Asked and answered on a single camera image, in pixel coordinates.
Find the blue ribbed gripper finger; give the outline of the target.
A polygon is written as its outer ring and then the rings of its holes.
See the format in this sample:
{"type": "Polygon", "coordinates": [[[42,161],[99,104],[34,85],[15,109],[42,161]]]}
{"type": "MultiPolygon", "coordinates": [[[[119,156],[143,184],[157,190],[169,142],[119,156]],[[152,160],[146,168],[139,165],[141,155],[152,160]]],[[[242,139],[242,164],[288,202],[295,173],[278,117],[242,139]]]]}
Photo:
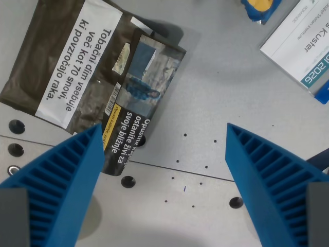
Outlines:
{"type": "Polygon", "coordinates": [[[328,175],[286,149],[231,123],[225,161],[262,246],[309,246],[306,188],[328,175]]]}
{"type": "Polygon", "coordinates": [[[95,125],[1,183],[27,190],[31,246],[75,246],[103,164],[101,125],[95,125]]]}

